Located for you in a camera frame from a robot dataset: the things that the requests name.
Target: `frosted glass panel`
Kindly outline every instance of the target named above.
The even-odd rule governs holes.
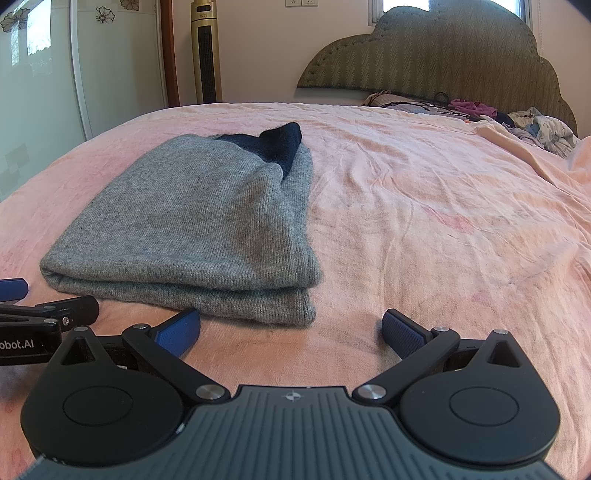
[[[85,140],[67,0],[17,2],[0,18],[0,200]]]
[[[521,16],[521,0],[492,0],[494,3],[502,5],[507,10],[513,12],[518,17]],[[391,8],[401,7],[407,5],[409,7],[422,8],[429,10],[429,0],[384,0],[384,11],[387,12]]]
[[[391,8],[403,5],[429,10],[429,0],[384,0],[384,11],[387,12]]]
[[[92,135],[165,107],[155,0],[77,0],[80,71]]]

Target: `gray knit fabric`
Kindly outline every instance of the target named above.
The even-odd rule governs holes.
[[[307,325],[321,277],[306,237],[308,148],[282,175],[233,143],[173,138],[92,200],[41,272],[73,294]]]

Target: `screw head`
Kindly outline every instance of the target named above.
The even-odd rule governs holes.
[[[204,400],[217,400],[218,398],[222,398],[224,393],[226,393],[225,388],[221,385],[214,384],[201,385],[201,387],[195,390],[195,395]]]
[[[357,394],[367,400],[379,400],[386,396],[386,389],[381,385],[365,384],[357,389]]]

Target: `pink bedsheet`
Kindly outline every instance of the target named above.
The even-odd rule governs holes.
[[[0,278],[27,279],[22,304],[67,297],[46,285],[39,260],[141,154],[180,134],[259,134],[288,121],[300,123],[314,160],[308,229],[325,276],[311,292],[317,319],[297,330],[205,318],[186,361],[231,389],[352,388],[397,361],[379,335],[389,307],[466,338],[505,327],[560,407],[548,462],[567,479],[590,474],[591,138],[567,171],[485,122],[283,104],[155,112],[80,145],[0,203]],[[95,331],[171,315],[103,301]],[[2,480],[33,461],[19,413],[42,370],[0,368]]]

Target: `gold tower fan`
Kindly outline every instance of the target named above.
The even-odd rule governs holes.
[[[222,80],[215,0],[195,0],[191,4],[191,40],[197,103],[221,102]]]

